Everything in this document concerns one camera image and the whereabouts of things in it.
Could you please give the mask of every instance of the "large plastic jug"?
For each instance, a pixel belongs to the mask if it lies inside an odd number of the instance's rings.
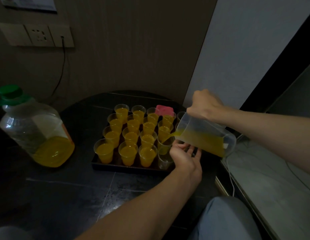
[[[228,156],[236,146],[236,137],[222,126],[184,114],[175,138],[219,157]]]
[[[55,109],[36,102],[17,85],[0,87],[0,96],[6,112],[0,128],[34,161],[55,168],[71,156],[74,143]]]

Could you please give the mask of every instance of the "forearm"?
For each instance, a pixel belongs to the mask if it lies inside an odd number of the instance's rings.
[[[310,118],[227,108],[220,121],[310,173]]]
[[[195,190],[187,172],[173,170],[161,183],[125,203],[80,239],[161,239]]]

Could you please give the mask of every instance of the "paper sign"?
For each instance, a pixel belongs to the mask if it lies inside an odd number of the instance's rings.
[[[7,7],[56,11],[54,0],[1,0]]]

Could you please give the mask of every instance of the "black tray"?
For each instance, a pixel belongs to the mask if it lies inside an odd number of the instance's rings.
[[[172,132],[175,131],[176,121],[177,121],[177,119],[175,119],[174,122],[173,122],[174,128],[173,128]],[[123,128],[122,128],[122,131],[126,127],[127,127],[127,124],[124,124]],[[140,131],[143,130],[143,125],[140,125],[139,130]],[[155,128],[155,132],[158,134],[158,127],[157,126]],[[124,141],[125,141],[124,137],[121,134],[119,145],[122,142],[124,142]],[[141,145],[141,138],[138,137],[137,146],[140,147],[140,145]],[[166,176],[175,168],[175,165],[173,163],[166,170],[160,169],[158,167],[158,156],[156,156],[154,158],[153,163],[148,168],[145,168],[145,167],[143,167],[141,165],[141,161],[140,161],[138,152],[136,154],[135,161],[134,161],[133,165],[130,166],[130,167],[129,166],[125,166],[123,164],[123,162],[122,162],[120,154],[118,153],[118,147],[114,149],[113,160],[109,164],[101,163],[101,161],[98,158],[97,154],[94,155],[93,160],[92,160],[91,163],[92,163],[93,169],[95,169],[95,170],[113,171],[113,172],[119,172],[119,173],[121,173],[121,172],[122,173],[135,173],[135,174],[145,174],[145,175],[163,175],[163,176]]]

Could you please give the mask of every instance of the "electrical outlet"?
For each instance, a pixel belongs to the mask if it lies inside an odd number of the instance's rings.
[[[0,23],[0,29],[12,46],[33,46],[23,24]]]
[[[74,47],[74,42],[69,26],[50,24],[49,30],[51,32],[56,47],[62,47],[62,37],[64,38],[65,47]]]
[[[45,24],[25,24],[34,46],[54,46],[49,28]]]

